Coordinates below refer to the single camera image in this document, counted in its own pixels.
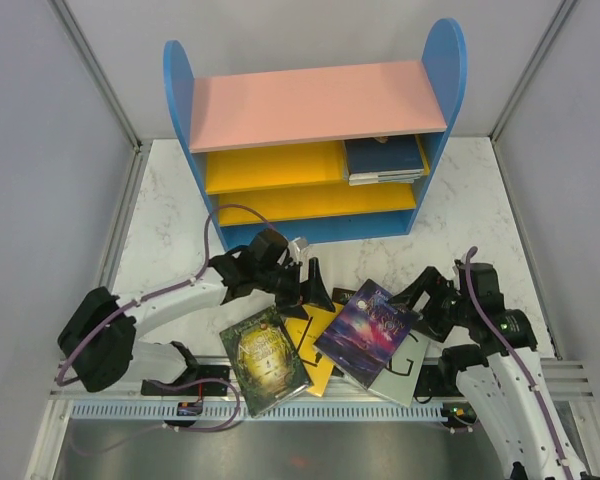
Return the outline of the yellow book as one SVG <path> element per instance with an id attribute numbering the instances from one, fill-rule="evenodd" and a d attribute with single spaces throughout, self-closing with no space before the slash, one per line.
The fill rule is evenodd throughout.
<path id="1" fill-rule="evenodd" d="M 299 353 L 312 385 L 307 392 L 322 397 L 331 378 L 334 363 L 314 348 L 316 339 L 341 312 L 343 306 L 336 304 L 334 312 L 306 306 L 308 320 L 287 318 L 285 327 Z"/>

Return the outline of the purple Robinson Crusoe book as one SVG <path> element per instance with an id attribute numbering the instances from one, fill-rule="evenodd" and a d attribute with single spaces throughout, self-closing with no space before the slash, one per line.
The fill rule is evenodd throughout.
<path id="1" fill-rule="evenodd" d="M 315 340 L 314 349 L 369 386 L 406 339 L 420 314 L 390 304 L 391 294 L 368 279 Z"/>

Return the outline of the teal ocean cover book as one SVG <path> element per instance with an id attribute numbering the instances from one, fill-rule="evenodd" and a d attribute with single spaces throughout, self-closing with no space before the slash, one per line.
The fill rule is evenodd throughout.
<path id="1" fill-rule="evenodd" d="M 350 174 L 348 177 L 348 181 L 349 179 L 351 180 L 357 180 L 357 179 L 381 179 L 381 178 L 413 178 L 413 179 L 419 179 L 424 175 L 423 171 L 419 171 L 419 172 L 406 172 L 406 173 L 399 173 L 399 172 L 389 172 L 389 173 L 365 173 L 365 174 Z"/>

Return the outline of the dark navy book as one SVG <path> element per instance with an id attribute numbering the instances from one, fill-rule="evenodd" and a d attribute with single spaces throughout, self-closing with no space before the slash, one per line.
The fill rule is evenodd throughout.
<path id="1" fill-rule="evenodd" d="M 348 171 L 353 176 L 422 174 L 424 161 L 416 135 L 344 141 Z"/>

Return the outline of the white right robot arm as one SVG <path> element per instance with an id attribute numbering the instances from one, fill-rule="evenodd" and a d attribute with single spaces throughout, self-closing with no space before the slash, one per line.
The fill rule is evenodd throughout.
<path id="1" fill-rule="evenodd" d="M 390 301 L 419 313 L 415 328 L 431 340 L 468 331 L 470 343 L 442 351 L 438 385 L 471 405 L 505 478 L 590 478 L 551 400 L 526 314 L 506 307 L 492 265 L 458 260 L 455 270 L 448 280 L 429 266 Z"/>

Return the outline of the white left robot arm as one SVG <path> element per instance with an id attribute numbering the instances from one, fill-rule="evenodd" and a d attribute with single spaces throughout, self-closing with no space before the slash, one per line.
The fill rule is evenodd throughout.
<path id="1" fill-rule="evenodd" d="M 335 309 L 312 257 L 303 278 L 297 240 L 267 228 L 247 245 L 207 256 L 200 273 L 145 293 L 119 296 L 100 286 L 89 291 L 58 336 L 65 361 L 56 376 L 64 387 L 79 382 L 90 393 L 124 380 L 157 381 L 179 395 L 199 381 L 192 354 L 179 342 L 147 343 L 144 336 L 187 314 L 219 307 L 261 291 L 275 310 L 304 318 L 305 308 Z"/>

